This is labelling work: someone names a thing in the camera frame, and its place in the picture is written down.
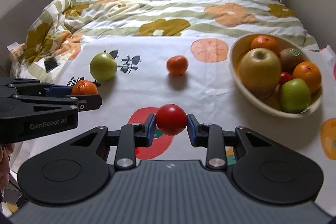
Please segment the person's left hand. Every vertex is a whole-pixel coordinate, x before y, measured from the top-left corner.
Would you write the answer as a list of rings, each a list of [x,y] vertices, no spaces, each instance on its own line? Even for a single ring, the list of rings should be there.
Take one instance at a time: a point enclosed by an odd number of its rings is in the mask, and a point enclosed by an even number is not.
[[[1,156],[0,156],[0,189],[3,191],[9,183],[9,155],[14,151],[14,144],[7,144],[4,147],[1,147]]]

